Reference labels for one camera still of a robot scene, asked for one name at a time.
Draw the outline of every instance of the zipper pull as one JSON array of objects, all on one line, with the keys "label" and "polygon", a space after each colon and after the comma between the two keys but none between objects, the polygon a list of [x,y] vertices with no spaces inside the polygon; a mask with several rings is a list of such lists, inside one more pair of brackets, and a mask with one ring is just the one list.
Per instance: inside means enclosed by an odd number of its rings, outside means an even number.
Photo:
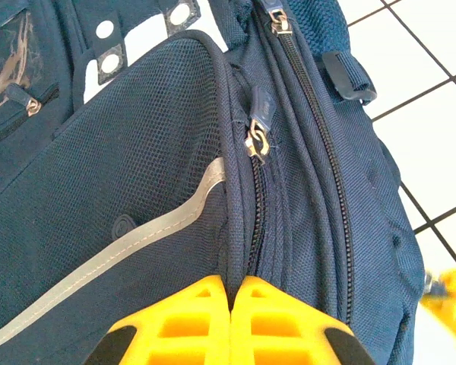
[{"label": "zipper pull", "polygon": [[256,156],[262,163],[268,156],[271,146],[267,134],[271,130],[275,114],[275,102],[271,95],[259,86],[252,88],[252,108],[250,129],[245,140],[250,157]]},{"label": "zipper pull", "polygon": [[265,12],[271,17],[273,34],[277,36],[281,34],[292,34],[292,26],[287,19],[287,14],[280,0],[259,0],[259,2]]},{"label": "zipper pull", "polygon": [[37,114],[42,108],[41,102],[31,97],[22,87],[15,83],[11,83],[5,89],[5,94],[8,99],[25,106],[28,116]]}]

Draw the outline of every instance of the white tile floor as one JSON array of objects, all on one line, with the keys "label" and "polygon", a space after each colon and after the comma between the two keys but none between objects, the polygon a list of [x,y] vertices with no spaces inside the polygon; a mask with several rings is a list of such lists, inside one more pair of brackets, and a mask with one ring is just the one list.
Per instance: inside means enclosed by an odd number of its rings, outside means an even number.
[{"label": "white tile floor", "polygon": [[[456,268],[456,0],[339,0],[353,55],[378,91],[366,107],[401,169],[428,271]],[[456,364],[456,340],[421,305],[414,364]]]}]

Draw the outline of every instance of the zipper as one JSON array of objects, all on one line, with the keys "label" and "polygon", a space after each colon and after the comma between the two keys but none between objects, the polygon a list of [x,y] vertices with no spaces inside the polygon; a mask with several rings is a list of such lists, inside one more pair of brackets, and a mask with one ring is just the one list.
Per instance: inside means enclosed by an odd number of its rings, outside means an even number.
[{"label": "zipper", "polygon": [[251,122],[247,125],[245,146],[250,156],[255,187],[255,224],[250,244],[247,275],[257,272],[261,246],[265,235],[266,194],[263,166],[270,152],[268,133],[275,114],[275,102],[271,95],[259,86],[252,88]]},{"label": "zipper", "polygon": [[353,244],[351,242],[350,226],[348,224],[348,213],[347,213],[347,199],[343,188],[341,179],[341,167],[337,160],[336,152],[334,150],[334,143],[331,138],[331,134],[328,130],[328,124],[325,119],[325,115],[322,112],[321,105],[319,104],[316,96],[314,85],[311,82],[309,73],[307,72],[302,56],[296,47],[293,38],[292,26],[287,18],[287,15],[283,9],[280,0],[259,0],[265,11],[271,17],[271,29],[272,33],[279,39],[280,44],[291,64],[294,73],[299,80],[301,88],[309,102],[312,114],[315,117],[316,124],[318,126],[319,133],[325,150],[328,154],[331,171],[334,175],[334,181],[336,182],[337,194],[340,203],[341,217],[343,218],[344,227],[344,243],[346,247],[347,255],[347,312],[345,323],[350,326],[351,317],[353,313]]},{"label": "zipper", "polygon": [[14,121],[0,130],[0,141],[7,138],[11,133],[15,132],[21,125],[25,123],[31,116],[35,116],[42,107],[59,96],[59,88],[54,84],[40,98],[42,102],[32,97],[19,85],[12,83],[5,89],[5,94],[9,100],[21,104],[25,110],[16,114]]}]

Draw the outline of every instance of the mesh pocket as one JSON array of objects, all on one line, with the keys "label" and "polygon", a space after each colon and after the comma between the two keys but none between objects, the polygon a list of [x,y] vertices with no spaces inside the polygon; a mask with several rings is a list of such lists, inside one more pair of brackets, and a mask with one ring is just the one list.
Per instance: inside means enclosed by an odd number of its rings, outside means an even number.
[{"label": "mesh pocket", "polygon": [[0,328],[112,242],[194,194],[220,155],[217,85],[197,40],[133,65],[0,192]]}]

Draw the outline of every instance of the gray reflective stripe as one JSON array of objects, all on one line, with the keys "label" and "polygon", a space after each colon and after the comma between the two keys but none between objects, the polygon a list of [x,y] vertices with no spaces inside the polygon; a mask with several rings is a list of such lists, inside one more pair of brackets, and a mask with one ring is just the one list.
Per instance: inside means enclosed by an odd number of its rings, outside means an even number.
[{"label": "gray reflective stripe", "polygon": [[0,329],[0,345],[132,253],[192,224],[201,215],[209,191],[224,180],[223,158],[219,157],[207,167],[198,189],[186,203],[127,233],[62,279]]}]

